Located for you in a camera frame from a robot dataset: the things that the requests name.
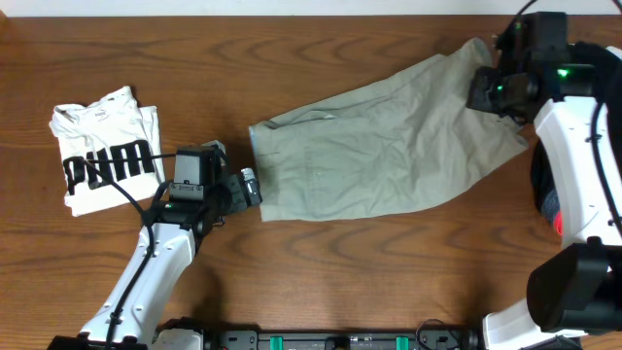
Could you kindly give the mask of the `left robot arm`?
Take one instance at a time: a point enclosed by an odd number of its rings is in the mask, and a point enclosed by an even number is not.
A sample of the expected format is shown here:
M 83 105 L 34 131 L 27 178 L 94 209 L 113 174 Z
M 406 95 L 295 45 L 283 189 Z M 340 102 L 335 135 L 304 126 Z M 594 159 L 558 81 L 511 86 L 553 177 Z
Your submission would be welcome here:
M 55 336 L 58 349 L 210 349 L 209 333 L 187 319 L 158 325 L 164 306 L 202 239 L 225 216 L 262 202 L 251 168 L 215 180 L 176 176 L 157 189 L 130 262 L 96 315 L 76 336 Z

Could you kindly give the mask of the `khaki green shorts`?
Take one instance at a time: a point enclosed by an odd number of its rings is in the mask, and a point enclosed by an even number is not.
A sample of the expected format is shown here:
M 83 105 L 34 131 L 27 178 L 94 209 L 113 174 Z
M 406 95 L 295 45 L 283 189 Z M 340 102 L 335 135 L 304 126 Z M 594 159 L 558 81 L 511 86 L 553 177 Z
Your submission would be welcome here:
M 433 208 L 523 153 L 508 118 L 467 106 L 492 63 L 468 40 L 395 75 L 249 129 L 264 221 L 323 222 Z

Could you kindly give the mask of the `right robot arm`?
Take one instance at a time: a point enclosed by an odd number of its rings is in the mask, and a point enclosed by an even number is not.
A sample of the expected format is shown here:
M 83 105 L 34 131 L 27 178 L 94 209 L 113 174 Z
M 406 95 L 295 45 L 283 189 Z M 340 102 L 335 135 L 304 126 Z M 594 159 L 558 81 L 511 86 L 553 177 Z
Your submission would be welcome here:
M 482 321 L 485 349 L 576 345 L 621 329 L 621 63 L 477 69 L 470 109 L 532 123 L 562 216 L 562 250 L 530 275 L 524 299 Z

